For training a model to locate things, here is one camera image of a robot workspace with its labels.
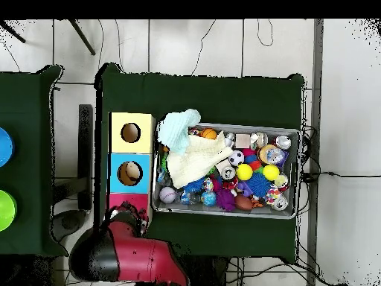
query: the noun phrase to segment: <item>green table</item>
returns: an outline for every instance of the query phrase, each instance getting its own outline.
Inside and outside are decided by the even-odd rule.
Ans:
[[[51,90],[61,67],[36,74],[0,73],[0,127],[15,143],[0,168],[0,189],[17,202],[14,222],[0,232],[1,254],[65,255],[50,234],[52,205]]]
[[[103,218],[102,206],[106,203],[109,112],[150,113],[159,120],[168,112],[192,108],[200,112],[202,122],[208,123],[297,130],[301,126],[304,79],[299,74],[288,79],[122,74],[110,63],[98,72],[95,85],[96,139],[101,138],[100,159],[95,166],[95,176],[100,176],[100,182],[95,184],[100,190],[95,198],[100,206],[99,220]],[[272,256],[293,263],[295,225],[295,218],[273,220],[156,212],[147,237],[171,242],[178,254]]]

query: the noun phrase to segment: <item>blue bowl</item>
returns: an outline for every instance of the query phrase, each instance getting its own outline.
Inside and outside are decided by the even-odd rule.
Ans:
[[[13,149],[12,138],[0,127],[0,167],[9,161],[13,154]]]

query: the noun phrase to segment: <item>green bowl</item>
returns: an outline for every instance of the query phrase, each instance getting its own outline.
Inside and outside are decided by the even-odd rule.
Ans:
[[[6,230],[16,216],[17,205],[14,198],[0,190],[0,232]]]

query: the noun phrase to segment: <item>blue box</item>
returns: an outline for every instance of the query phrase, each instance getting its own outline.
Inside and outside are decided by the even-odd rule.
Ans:
[[[143,177],[136,185],[128,186],[118,179],[118,169],[124,162],[136,162],[141,166]],[[133,153],[111,154],[110,193],[139,193],[147,194],[150,184],[150,155]]]

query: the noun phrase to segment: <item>yellow box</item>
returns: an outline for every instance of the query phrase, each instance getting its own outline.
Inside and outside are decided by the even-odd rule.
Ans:
[[[111,125],[113,153],[152,153],[155,119],[151,114],[112,112]],[[134,131],[138,131],[136,140]]]

